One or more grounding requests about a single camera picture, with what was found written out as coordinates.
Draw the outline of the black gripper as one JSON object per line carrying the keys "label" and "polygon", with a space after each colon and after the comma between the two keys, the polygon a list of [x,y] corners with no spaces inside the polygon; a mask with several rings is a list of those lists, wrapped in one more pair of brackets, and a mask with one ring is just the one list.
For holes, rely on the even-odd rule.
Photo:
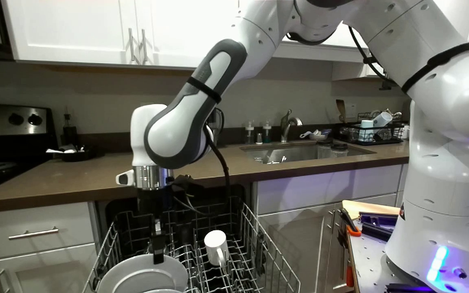
{"label": "black gripper", "polygon": [[152,254],[153,264],[165,262],[165,236],[170,228],[168,215],[173,210],[191,208],[184,202],[183,192],[174,192],[171,187],[155,189],[155,191],[139,191],[137,192],[137,207],[142,215],[150,213],[153,218],[152,228]]}

